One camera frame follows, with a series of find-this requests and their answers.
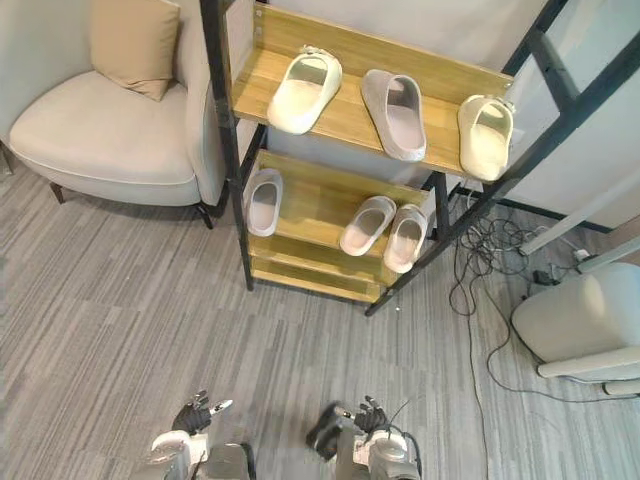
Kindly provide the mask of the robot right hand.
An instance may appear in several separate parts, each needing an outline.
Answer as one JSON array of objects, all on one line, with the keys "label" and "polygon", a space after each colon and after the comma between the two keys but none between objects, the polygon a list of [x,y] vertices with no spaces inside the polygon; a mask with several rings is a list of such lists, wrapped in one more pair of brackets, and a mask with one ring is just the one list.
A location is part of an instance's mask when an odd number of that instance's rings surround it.
[{"label": "robot right hand", "polygon": [[335,403],[332,409],[335,415],[351,421],[357,429],[367,434],[381,429],[388,422],[386,412],[370,395],[364,396],[364,402],[359,405],[359,411],[356,413],[347,410],[340,403]]}]

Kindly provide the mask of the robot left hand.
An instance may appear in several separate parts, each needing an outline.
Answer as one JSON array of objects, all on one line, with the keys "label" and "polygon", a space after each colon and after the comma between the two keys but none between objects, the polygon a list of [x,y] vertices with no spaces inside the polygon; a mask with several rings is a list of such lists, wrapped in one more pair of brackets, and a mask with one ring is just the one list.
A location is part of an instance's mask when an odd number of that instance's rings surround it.
[{"label": "robot left hand", "polygon": [[178,412],[172,423],[173,431],[184,431],[190,436],[206,429],[212,417],[233,405],[232,399],[209,405],[208,392],[203,389],[197,392]]}]

